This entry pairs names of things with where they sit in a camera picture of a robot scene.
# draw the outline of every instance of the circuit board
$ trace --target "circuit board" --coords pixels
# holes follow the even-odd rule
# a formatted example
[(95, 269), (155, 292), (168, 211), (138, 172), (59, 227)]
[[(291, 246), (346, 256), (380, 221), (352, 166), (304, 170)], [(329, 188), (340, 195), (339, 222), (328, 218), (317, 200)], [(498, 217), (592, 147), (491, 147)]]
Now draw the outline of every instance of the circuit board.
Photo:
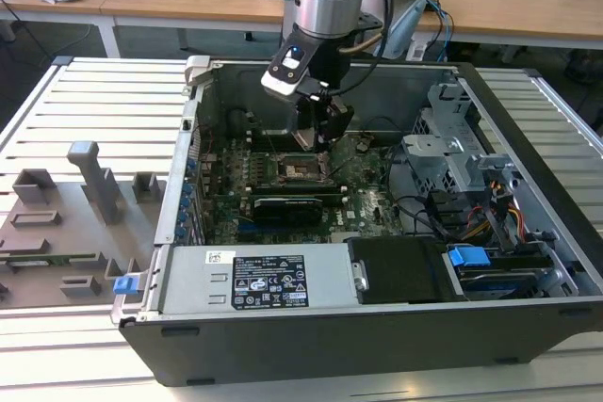
[[(343, 242), (354, 236), (402, 234), (385, 191), (388, 148), (346, 135), (327, 153), (256, 151), (248, 140), (224, 142), (204, 175), (204, 228), (209, 245)], [(320, 200), (315, 226), (258, 225), (257, 200)]]

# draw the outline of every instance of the power supply label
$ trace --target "power supply label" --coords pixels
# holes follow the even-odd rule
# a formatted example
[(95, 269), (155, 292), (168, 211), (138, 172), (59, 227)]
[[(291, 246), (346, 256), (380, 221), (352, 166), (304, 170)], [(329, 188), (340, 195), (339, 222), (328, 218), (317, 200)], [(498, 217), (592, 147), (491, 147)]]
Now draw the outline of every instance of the power supply label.
[(231, 302), (237, 310), (309, 306), (303, 256), (236, 257)]

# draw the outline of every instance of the blue drive latch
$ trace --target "blue drive latch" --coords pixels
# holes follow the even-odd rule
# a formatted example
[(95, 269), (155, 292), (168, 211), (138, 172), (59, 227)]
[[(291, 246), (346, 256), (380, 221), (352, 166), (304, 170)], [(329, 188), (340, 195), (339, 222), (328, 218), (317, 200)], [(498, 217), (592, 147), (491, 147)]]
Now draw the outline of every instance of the blue drive latch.
[(456, 246), (448, 252), (452, 265), (490, 265), (490, 258), (483, 247)]
[(113, 294), (116, 296), (134, 296), (139, 290), (139, 280), (140, 276), (128, 276), (124, 275), (123, 277), (119, 277), (113, 283)]

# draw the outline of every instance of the metal table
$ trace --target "metal table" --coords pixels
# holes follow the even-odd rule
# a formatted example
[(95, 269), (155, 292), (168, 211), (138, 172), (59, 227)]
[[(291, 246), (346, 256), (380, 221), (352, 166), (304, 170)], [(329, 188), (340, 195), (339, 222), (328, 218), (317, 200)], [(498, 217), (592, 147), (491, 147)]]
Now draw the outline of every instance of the metal table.
[[(76, 139), (101, 143), (116, 179), (167, 177), (182, 105), (185, 61), (76, 58), (51, 67), (0, 135), (0, 214), (23, 168), (77, 181), (64, 155)], [(603, 233), (603, 144), (537, 74), (480, 70), (574, 200)], [(487, 137), (494, 140), (487, 125)], [(603, 398), (603, 334), (575, 336), (530, 364), (197, 388), (164, 388), (111, 324), (109, 306), (0, 311), (2, 400), (101, 397), (265, 401), (529, 400)], [(288, 357), (294, 365), (294, 357)]]

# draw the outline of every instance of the robotic arm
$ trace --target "robotic arm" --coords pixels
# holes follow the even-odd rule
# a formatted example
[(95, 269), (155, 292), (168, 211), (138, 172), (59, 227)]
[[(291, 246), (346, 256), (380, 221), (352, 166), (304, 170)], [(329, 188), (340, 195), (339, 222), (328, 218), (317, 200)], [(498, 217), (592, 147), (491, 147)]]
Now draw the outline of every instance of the robotic arm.
[[(293, 31), (262, 77), (269, 94), (296, 106), (297, 130), (293, 134), (305, 150), (328, 149), (345, 133), (353, 117), (353, 109), (339, 98), (365, 79), (341, 88), (351, 57), (381, 42), (368, 76), (383, 56), (396, 3), (381, 0), (381, 5), (375, 6), (382, 21), (361, 13), (362, 5), (363, 0), (295, 0)], [(355, 45), (359, 36), (371, 30), (378, 32)]]

